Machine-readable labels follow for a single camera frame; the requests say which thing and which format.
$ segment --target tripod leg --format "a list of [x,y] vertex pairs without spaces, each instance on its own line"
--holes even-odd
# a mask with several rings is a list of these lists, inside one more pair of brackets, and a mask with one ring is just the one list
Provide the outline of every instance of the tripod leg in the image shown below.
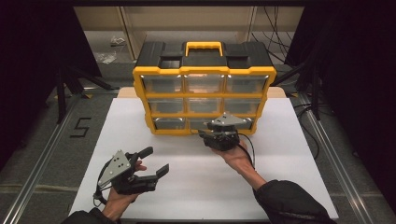
[[117,89],[117,88],[111,87],[110,85],[108,85],[108,84],[105,83],[104,81],[99,80],[99,79],[96,78],[96,77],[92,77],[92,76],[88,75],[88,74],[85,73],[84,71],[82,71],[82,70],[80,70],[80,69],[78,69],[78,68],[76,68],[76,67],[74,67],[74,66],[70,66],[69,69],[70,69],[72,72],[75,72],[75,73],[81,75],[82,77],[88,79],[90,82],[92,82],[92,83],[94,83],[94,84],[96,84],[96,85],[102,87],[103,89],[105,89],[105,90],[107,90],[107,91],[112,91],[112,90]]

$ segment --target aluminum rail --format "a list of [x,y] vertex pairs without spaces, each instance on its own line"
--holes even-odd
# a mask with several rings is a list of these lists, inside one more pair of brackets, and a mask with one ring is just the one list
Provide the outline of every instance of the aluminum rail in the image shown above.
[[70,116],[73,113],[73,109],[77,104],[81,95],[77,94],[71,98],[69,106],[67,107],[67,113],[64,116],[64,119],[61,123],[55,126],[54,131],[52,132],[49,141],[47,142],[43,152],[38,158],[35,167],[32,172],[29,174],[26,182],[23,184],[23,187],[18,194],[17,198],[13,202],[13,204],[9,207],[7,216],[3,223],[5,224],[14,224],[18,223],[23,213],[24,208],[29,203],[30,198],[32,197],[33,191],[35,190],[35,186],[37,185],[40,177],[43,175],[45,168],[47,167],[48,162],[52,156],[53,151],[57,147],[59,140],[61,139],[62,133],[64,131],[64,127],[66,127],[68,121],[70,120]]
[[[310,101],[306,94],[302,93],[300,95],[300,101],[302,104],[310,104]],[[332,165],[332,168],[334,169],[335,175],[337,176],[338,181],[347,199],[349,200],[353,211],[355,212],[359,223],[374,223],[363,198],[360,196],[358,190],[350,179],[346,168],[338,157],[335,148],[332,146],[332,142],[330,141],[329,136],[326,134],[320,120],[316,120],[312,111],[307,111],[307,115],[319,139],[319,142],[322,145],[322,148],[325,151],[326,156],[329,159],[330,164]]]

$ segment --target human hand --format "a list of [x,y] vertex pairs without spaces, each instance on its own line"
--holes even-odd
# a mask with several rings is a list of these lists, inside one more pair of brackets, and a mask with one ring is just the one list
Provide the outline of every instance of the human hand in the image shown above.
[[239,145],[241,145],[242,148],[235,146],[227,151],[220,151],[212,148],[212,151],[220,155],[231,168],[246,179],[251,187],[257,190],[264,185],[266,181],[256,172],[253,165],[250,163],[248,154],[246,151],[243,151],[247,150],[245,142],[241,140]]
[[247,150],[246,143],[241,140],[239,145],[242,146],[235,146],[234,148],[227,150],[227,151],[220,151],[212,148],[212,151],[218,155],[220,155],[224,161],[233,168],[238,174],[240,174],[240,170],[244,167],[252,167],[250,160],[248,158],[248,154],[243,150]]
[[[134,166],[136,171],[145,171],[147,167],[142,165],[142,161],[137,161]],[[139,194],[123,195],[118,194],[115,189],[111,188],[108,194],[107,204],[102,213],[112,221],[120,219],[126,208],[134,202]]]

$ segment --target human arm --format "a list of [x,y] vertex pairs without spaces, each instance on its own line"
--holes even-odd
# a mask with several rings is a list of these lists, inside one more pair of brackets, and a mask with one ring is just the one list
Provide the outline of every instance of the human arm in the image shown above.
[[[240,146],[247,148],[241,141]],[[240,147],[228,151],[212,151],[220,155],[253,187],[254,196],[272,223],[335,223],[326,209],[308,192],[290,181],[267,182],[252,166],[248,154]]]
[[[138,161],[134,167],[136,171],[147,170],[147,167],[142,165],[142,161]],[[89,213],[85,211],[78,211],[73,213],[70,217],[62,222],[63,224],[87,223],[115,223],[120,219],[129,204],[133,203],[139,194],[123,195],[118,194],[113,188],[110,189],[105,208],[101,212],[97,208],[93,208]]]

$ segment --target white panel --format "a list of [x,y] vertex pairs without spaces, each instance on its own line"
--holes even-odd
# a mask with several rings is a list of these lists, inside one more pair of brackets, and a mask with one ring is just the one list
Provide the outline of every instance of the white panel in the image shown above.
[[[154,153],[143,159],[148,171],[139,175],[152,175],[166,163],[169,174],[160,179],[155,191],[140,195],[123,218],[198,222],[268,219],[243,177],[205,147],[198,135],[153,135],[144,115],[139,99],[114,99],[71,213],[92,208],[97,176],[116,150],[133,153],[152,146]],[[338,218],[289,99],[268,99],[251,141],[259,174],[267,180],[298,183],[331,218]]]

